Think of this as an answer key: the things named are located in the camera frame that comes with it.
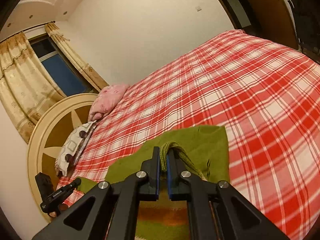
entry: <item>red and white checkered bedspread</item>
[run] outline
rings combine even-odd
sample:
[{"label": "red and white checkered bedspread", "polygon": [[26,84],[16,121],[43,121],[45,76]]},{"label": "red and white checkered bedspread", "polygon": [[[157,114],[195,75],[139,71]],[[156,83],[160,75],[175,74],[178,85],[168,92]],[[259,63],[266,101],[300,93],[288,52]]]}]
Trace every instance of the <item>red and white checkered bedspread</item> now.
[{"label": "red and white checkered bedspread", "polygon": [[58,187],[77,176],[103,180],[116,159],[164,131],[224,125],[232,185],[291,239],[302,239],[320,213],[319,102],[319,65],[227,31],[130,87]]}]

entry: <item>window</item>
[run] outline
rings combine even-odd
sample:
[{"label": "window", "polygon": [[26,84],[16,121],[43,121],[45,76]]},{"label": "window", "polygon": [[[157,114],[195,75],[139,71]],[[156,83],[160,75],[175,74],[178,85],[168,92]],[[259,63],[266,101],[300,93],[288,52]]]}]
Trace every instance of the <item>window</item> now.
[{"label": "window", "polygon": [[31,47],[53,80],[66,94],[97,93],[48,35],[30,41]]}]

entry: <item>silver bolt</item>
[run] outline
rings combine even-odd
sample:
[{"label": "silver bolt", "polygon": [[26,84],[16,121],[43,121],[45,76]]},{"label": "silver bolt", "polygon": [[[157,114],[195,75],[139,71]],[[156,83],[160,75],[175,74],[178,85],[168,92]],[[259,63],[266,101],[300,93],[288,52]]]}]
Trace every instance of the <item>silver bolt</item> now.
[{"label": "silver bolt", "polygon": [[138,171],[136,175],[138,178],[144,178],[147,174],[145,171]]},{"label": "silver bolt", "polygon": [[221,188],[227,188],[227,187],[229,187],[229,183],[226,182],[225,180],[219,181],[218,185],[219,185],[219,187],[221,187]]},{"label": "silver bolt", "polygon": [[181,176],[184,178],[189,178],[191,176],[191,173],[189,171],[183,171],[181,172]]},{"label": "silver bolt", "polygon": [[106,181],[102,181],[98,184],[98,187],[101,188],[101,189],[105,189],[109,186],[109,183],[106,182]]}]

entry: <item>door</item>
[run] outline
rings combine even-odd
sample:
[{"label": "door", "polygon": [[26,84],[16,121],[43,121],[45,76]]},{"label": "door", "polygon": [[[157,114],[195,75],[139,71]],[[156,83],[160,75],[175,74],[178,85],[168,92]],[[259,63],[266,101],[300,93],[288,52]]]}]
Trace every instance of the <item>door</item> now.
[{"label": "door", "polygon": [[293,23],[284,0],[248,0],[263,38],[298,49]]}]

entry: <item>green garment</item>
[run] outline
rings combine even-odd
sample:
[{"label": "green garment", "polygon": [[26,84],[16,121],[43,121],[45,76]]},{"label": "green garment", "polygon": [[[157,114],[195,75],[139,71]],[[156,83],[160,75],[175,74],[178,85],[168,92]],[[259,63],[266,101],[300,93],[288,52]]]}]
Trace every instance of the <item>green garment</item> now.
[{"label": "green garment", "polygon": [[[153,147],[160,147],[161,169],[166,169],[163,153],[175,147],[187,168],[195,174],[203,175],[210,182],[226,180],[229,177],[228,138],[224,127],[200,125],[167,131],[146,141],[134,154],[118,159],[107,172],[105,181],[123,181],[132,173],[140,171],[141,163],[151,159]],[[81,178],[78,190],[86,193],[97,183]],[[188,215],[186,203],[171,202],[168,199],[166,181],[160,180],[160,195],[157,202],[141,201],[136,228],[136,236],[146,240],[180,240],[188,238]]]}]

